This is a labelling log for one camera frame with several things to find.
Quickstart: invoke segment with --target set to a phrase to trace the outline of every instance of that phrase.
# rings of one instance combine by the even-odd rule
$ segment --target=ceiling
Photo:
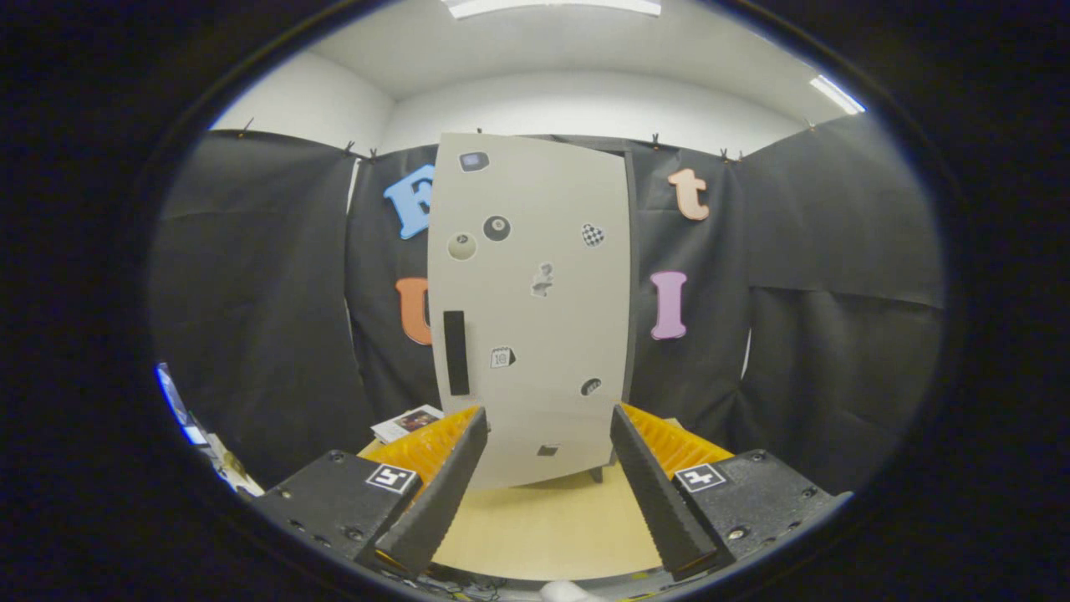
[[[844,114],[810,86],[811,66],[696,0],[661,3],[660,17],[534,6],[457,20],[441,0],[400,0],[312,51],[397,101],[502,75],[611,71],[728,92],[800,122]]]

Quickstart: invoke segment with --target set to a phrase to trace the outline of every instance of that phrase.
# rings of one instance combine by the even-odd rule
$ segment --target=blue letter
[[[394,201],[394,210],[401,219],[401,240],[427,229],[433,179],[434,166],[425,165],[383,190],[383,197]]]

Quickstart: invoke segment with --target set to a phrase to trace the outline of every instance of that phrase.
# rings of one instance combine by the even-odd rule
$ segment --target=black square sticker
[[[728,479],[708,464],[677,470],[676,478],[683,483],[684,489],[692,494],[728,482]]]
[[[412,470],[406,470],[404,468],[397,468],[396,466],[383,464],[380,465],[379,468],[376,468],[376,472],[371,474],[371,477],[368,477],[367,482],[376,485],[377,488],[382,488],[396,494],[402,494],[409,487],[409,483],[412,482],[415,475],[416,474]]]

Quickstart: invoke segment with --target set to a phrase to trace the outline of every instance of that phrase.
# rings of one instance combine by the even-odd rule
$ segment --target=wooden table
[[[372,442],[357,456],[381,446]],[[467,492],[433,561],[531,581],[598,578],[661,566],[620,463],[602,468],[601,483],[581,473]]]

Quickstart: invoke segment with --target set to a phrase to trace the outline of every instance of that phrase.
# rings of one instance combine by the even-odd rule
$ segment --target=white board
[[[442,136],[428,231],[431,345],[446,414],[473,403],[487,410],[491,432],[471,488],[609,462],[628,356],[628,207],[621,156],[529,138]],[[444,311],[464,312],[468,396],[450,395]],[[584,391],[591,380],[600,385]]]

